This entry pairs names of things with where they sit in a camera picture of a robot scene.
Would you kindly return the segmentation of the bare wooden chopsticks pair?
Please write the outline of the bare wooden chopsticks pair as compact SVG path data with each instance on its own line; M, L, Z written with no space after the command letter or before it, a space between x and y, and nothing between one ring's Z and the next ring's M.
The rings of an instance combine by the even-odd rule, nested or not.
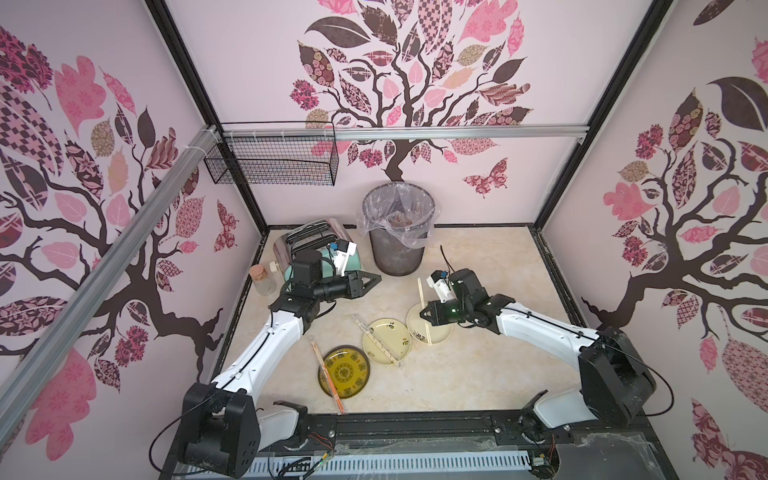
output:
M425 300L421 278L417 278L417 286L418 286L418 293L419 293L419 298L420 298L420 306L421 306L420 312L421 312L421 311L423 311L424 309L427 308L427 302ZM425 328L426 342L427 342L427 344L429 346L432 346L433 345L433 341L432 341L431 332L430 332L430 328L431 328L429 326L430 324L426 320L424 320L424 319L422 319L422 321L424 323L424 328Z

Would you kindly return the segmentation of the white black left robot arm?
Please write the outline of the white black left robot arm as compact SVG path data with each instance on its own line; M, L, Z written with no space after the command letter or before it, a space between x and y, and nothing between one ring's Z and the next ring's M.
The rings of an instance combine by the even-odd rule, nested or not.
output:
M331 258L317 250L298 253L268 318L247 349L210 383L195 383L183 398L178 459L199 470L242 477L257 454L299 433L300 405L276 403L259 410L259 396L274 370L312 322L323 303L364 297L381 277L349 270L348 249Z

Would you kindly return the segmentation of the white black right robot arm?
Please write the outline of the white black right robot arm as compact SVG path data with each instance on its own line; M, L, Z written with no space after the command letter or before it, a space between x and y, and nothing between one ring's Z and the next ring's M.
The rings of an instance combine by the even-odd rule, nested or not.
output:
M617 328L578 327L509 296L490 295L470 269L436 270L427 285L438 299L419 316L432 326L467 323L522 340L578 372L577 386L558 393L543 390L521 409L518 428L533 443L559 427L585 421L626 427L657 389L653 370Z

